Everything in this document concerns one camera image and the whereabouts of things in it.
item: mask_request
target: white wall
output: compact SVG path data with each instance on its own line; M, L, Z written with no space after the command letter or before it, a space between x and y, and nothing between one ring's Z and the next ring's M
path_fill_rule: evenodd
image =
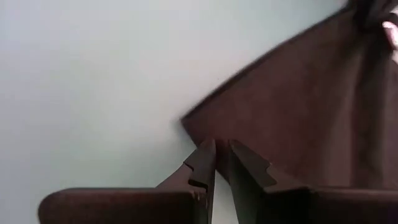
M194 150L178 119L331 0L0 0L0 223L67 187L155 186ZM236 223L218 181L213 223Z

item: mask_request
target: brown fabric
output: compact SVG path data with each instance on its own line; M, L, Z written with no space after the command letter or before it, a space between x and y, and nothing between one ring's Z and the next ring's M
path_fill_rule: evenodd
M353 1L269 52L182 123L195 143L227 139L313 185L398 187L398 66L381 29L398 1Z
M398 191L314 187L230 142L230 184L240 223L397 223Z
M210 224L216 149L207 140L153 189L68 189L39 206L41 224Z

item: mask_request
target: light blue wall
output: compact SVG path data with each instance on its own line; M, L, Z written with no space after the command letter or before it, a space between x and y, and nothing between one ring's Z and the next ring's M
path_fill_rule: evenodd
M194 150L178 119L331 0L0 0L0 223L67 187L155 186ZM218 181L214 223L236 223Z

